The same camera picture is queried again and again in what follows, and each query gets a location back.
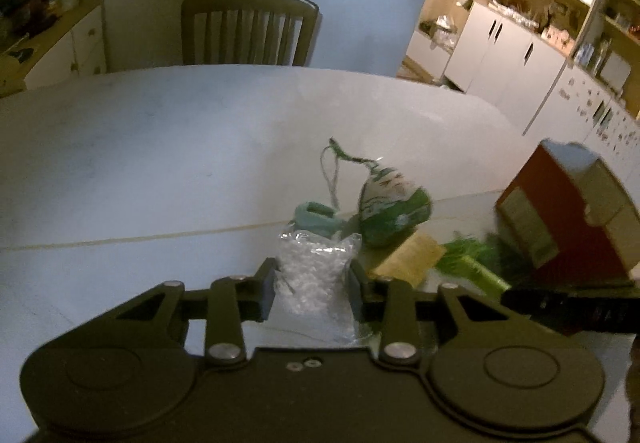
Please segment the clear bag white beads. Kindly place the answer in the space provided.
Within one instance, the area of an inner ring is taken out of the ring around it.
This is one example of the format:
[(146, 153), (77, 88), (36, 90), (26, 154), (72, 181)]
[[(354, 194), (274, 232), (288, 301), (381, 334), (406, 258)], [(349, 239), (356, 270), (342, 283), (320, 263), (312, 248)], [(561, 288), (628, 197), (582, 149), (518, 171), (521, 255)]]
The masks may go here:
[(369, 334), (357, 326), (348, 297), (350, 264), (361, 236), (323, 237), (287, 229), (278, 239), (274, 288), (282, 309), (306, 336), (331, 345), (358, 345)]

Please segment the green white plush keychain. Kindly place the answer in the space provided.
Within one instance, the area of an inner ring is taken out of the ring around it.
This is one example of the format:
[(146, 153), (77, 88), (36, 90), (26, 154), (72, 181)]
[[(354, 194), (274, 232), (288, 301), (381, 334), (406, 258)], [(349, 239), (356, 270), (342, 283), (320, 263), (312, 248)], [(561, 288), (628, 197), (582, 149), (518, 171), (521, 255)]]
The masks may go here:
[(357, 213), (359, 233), (367, 246), (390, 247), (431, 218), (433, 201), (423, 186), (398, 169), (383, 166), (378, 159), (348, 155), (331, 137), (329, 145), (321, 151), (320, 166), (334, 209), (340, 207), (337, 197), (340, 161), (365, 166), (369, 171), (360, 190)]

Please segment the red cardboard box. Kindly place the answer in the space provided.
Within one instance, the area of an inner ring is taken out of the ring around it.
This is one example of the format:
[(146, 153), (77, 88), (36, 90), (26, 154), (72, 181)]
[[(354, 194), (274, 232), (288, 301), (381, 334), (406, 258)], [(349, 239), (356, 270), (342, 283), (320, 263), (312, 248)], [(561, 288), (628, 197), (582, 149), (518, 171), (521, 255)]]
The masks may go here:
[(639, 263), (638, 208), (582, 144), (542, 140), (495, 209), (552, 287), (624, 281)]

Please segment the yellow carton box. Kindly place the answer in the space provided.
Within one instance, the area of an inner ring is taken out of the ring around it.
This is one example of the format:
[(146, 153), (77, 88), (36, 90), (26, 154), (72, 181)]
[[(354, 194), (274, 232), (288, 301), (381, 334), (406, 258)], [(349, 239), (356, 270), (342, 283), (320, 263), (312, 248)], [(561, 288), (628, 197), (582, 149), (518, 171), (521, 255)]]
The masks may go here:
[(445, 255), (446, 248), (433, 237), (417, 231), (406, 238), (393, 252), (370, 270), (373, 278), (400, 279), (418, 288), (427, 272)]

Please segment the green pen toy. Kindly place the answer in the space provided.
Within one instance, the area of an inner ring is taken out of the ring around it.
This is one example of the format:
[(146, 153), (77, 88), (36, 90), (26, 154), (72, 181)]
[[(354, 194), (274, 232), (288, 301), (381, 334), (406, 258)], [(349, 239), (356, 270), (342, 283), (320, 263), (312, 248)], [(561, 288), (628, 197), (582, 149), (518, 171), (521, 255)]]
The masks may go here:
[(511, 288), (507, 281), (469, 255), (462, 255), (458, 262), (458, 269), (464, 278), (472, 281), (486, 296), (494, 300), (499, 300), (502, 294)]

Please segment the green fringed cloth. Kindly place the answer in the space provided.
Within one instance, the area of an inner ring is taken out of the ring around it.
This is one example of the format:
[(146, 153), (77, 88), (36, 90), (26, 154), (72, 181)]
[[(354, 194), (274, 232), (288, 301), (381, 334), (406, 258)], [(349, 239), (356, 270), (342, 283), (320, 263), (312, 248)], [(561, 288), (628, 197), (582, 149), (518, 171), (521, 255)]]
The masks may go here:
[(458, 262), (462, 255), (469, 255), (495, 274), (500, 271), (498, 249), (475, 237), (458, 236), (453, 241), (443, 244), (442, 247), (445, 253), (436, 263), (436, 269), (446, 275), (463, 277), (458, 269)]

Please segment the teal small pouch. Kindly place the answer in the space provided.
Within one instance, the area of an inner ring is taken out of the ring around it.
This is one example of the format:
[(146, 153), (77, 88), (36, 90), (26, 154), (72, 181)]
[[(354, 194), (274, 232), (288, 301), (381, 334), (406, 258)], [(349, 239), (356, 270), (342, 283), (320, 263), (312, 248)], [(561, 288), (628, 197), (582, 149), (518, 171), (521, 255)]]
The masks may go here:
[(293, 222), (298, 231), (307, 231), (316, 235), (332, 238), (340, 233), (346, 225), (344, 218), (336, 215), (337, 211), (323, 203), (306, 201), (299, 204), (294, 211)]

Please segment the dark wooden slatted chair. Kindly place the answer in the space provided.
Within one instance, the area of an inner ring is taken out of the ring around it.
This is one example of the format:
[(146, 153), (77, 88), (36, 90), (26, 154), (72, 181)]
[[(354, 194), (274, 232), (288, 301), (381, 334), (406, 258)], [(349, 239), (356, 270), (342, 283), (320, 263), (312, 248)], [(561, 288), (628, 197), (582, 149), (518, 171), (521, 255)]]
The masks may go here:
[(182, 62), (196, 63), (196, 18), (204, 17), (204, 65), (303, 67), (320, 8), (311, 0), (184, 0)]

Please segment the white drawer cabinet wood top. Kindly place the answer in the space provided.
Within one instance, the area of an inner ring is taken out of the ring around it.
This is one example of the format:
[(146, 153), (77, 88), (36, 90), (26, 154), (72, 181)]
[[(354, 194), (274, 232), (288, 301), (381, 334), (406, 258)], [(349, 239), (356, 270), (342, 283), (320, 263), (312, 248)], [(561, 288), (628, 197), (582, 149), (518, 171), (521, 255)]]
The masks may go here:
[(107, 71), (104, 0), (79, 0), (49, 29), (1, 55), (1, 95)]

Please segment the white wall cabinet unit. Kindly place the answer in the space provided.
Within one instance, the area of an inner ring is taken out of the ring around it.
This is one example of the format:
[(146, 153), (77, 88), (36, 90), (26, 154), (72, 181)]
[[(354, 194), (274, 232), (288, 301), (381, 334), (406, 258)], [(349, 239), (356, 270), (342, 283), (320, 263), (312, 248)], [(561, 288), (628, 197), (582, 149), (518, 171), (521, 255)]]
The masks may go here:
[(577, 142), (639, 181), (639, 52), (614, 0), (425, 0), (405, 66), (486, 100), (529, 140)]

